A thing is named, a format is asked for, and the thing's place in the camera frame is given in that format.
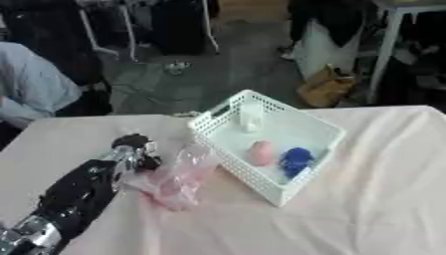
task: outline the blue cloth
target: blue cloth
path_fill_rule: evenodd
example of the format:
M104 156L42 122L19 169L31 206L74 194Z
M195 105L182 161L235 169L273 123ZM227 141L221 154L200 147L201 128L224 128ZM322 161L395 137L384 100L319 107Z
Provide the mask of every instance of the blue cloth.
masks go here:
M315 158L304 148L295 147L287 151L281 158L280 166L285 175L292 179L304 170Z

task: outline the pink ball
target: pink ball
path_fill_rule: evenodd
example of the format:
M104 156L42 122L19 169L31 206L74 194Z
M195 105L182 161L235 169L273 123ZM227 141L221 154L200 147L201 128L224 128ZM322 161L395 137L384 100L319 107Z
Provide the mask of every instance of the pink ball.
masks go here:
M247 151L247 159L252 165L266 166L274 161L273 144L260 140L253 143Z

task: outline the white plastic basket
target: white plastic basket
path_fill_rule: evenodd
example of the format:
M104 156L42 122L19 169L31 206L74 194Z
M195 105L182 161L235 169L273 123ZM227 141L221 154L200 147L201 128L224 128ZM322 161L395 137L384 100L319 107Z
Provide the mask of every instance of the white plastic basket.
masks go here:
M239 125L245 101L264 106L262 130L247 133ZM344 130L305 112L253 91L242 91L189 123L195 139L215 149L223 166L276 206L284 205L320 171ZM245 161L246 150L257 140L273 143L277 157L294 147L308 149L314 163L289 180L277 164L255 167Z

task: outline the table leg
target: table leg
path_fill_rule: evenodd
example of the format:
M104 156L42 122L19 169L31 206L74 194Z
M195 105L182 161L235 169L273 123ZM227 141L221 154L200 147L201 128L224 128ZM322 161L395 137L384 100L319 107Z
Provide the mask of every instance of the table leg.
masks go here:
M403 13L398 9L389 13L387 30L385 32L384 41L379 49L378 60L371 77L370 88L368 90L367 101L373 103L375 101L376 92L384 75L387 63L393 53L396 39L398 38L399 28L401 26Z
M214 46L215 53L220 54L220 46L218 45L217 40L215 40L214 36L212 35L211 18L209 16L207 0L203 0L203 14L204 29L206 30L206 35L211 41L212 46Z
M102 52L102 53L114 55L118 59L119 58L119 53L117 51L113 51L113 50L110 50L110 49L107 49L107 48L103 48L103 47L100 47L98 45L98 42L96 40L95 34L93 33L93 29L92 29L92 26L90 24L89 17L87 16L86 11L81 9L79 11L79 13L81 15L82 22L84 23L84 27L86 28L86 31L87 31L87 36L89 37L89 40L90 40L90 43L92 44L93 49L95 51L97 51L97 52Z
M119 10L122 13L125 27L128 34L128 46L130 47L130 58L137 62L136 58L136 40L134 38L133 28L131 27L130 16L128 15L128 8L125 4L119 5Z

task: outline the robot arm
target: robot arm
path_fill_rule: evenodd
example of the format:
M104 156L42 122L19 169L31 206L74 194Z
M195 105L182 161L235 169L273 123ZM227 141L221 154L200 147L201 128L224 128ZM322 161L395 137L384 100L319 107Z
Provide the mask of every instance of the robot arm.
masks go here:
M0 225L0 255L56 255L95 221L112 202L124 173L157 169L154 142L132 134L112 151L85 162L53 184L37 209L11 229Z

